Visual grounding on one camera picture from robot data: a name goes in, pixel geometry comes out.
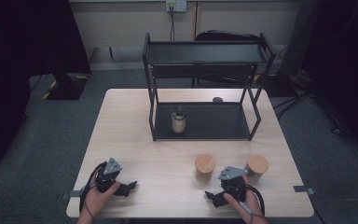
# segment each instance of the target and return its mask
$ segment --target small dark object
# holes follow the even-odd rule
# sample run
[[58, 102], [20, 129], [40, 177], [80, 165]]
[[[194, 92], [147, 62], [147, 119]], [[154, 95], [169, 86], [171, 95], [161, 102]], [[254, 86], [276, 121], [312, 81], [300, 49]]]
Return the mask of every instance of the small dark object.
[[222, 102], [223, 102], [223, 99], [222, 99], [222, 97], [216, 96], [216, 97], [214, 97], [214, 98], [212, 99], [212, 102], [222, 103]]

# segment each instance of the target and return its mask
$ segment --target jar lid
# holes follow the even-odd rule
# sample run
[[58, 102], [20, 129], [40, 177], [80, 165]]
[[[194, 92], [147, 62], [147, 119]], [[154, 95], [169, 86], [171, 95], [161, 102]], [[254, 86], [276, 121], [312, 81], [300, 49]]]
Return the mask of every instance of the jar lid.
[[196, 158], [196, 168], [202, 173], [208, 174], [214, 170], [216, 166], [216, 161], [211, 155], [200, 154]]
[[172, 113], [172, 118], [177, 119], [177, 120], [185, 119], [186, 114], [184, 112], [173, 112]]
[[262, 155], [254, 154], [248, 159], [249, 168], [258, 174], [264, 174], [269, 169], [269, 162]]

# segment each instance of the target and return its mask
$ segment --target black chair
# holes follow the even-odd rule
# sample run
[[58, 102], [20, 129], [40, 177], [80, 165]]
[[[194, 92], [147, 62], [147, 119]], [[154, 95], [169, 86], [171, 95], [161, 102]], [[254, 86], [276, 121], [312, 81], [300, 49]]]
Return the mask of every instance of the black chair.
[[[196, 41], [259, 41], [259, 36], [249, 35], [244, 33], [229, 32], [229, 31], [210, 30], [198, 34], [195, 40]], [[214, 82], [224, 82], [234, 85], [240, 85], [241, 87], [243, 87], [247, 82], [249, 82], [249, 78], [246, 77], [246, 74], [244, 74], [243, 76], [218, 77], [218, 78], [193, 77], [191, 88], [194, 88], [195, 80], [197, 80], [197, 83], [200, 84], [201, 79], [214, 81]]]

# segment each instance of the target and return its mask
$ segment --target wooden cup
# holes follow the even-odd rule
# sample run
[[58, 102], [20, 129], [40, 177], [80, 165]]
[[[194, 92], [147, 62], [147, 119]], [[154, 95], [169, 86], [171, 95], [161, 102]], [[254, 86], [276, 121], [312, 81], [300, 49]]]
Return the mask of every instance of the wooden cup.
[[257, 183], [258, 179], [269, 169], [269, 162], [262, 155], [254, 154], [249, 157], [245, 169], [248, 171], [248, 177], [252, 185]]
[[196, 179], [199, 182], [206, 183], [211, 179], [212, 172], [216, 166], [216, 161], [211, 155], [200, 154], [195, 161]]

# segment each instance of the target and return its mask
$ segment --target black metal shelf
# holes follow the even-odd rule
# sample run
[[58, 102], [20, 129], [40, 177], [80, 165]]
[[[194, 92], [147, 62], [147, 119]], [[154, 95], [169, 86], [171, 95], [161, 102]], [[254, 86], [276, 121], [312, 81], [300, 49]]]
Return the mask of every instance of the black metal shelf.
[[[171, 139], [230, 139], [252, 140], [261, 121], [256, 102], [262, 84], [253, 96], [251, 83], [260, 63], [266, 63], [265, 79], [272, 66], [275, 52], [262, 33], [258, 41], [187, 41], [151, 42], [146, 34], [143, 59], [150, 98], [149, 123], [153, 140]], [[159, 78], [244, 77], [238, 102], [160, 102]], [[243, 111], [243, 98], [248, 92], [256, 122], [249, 129]], [[182, 107], [186, 112], [186, 130], [172, 130], [172, 112]]]

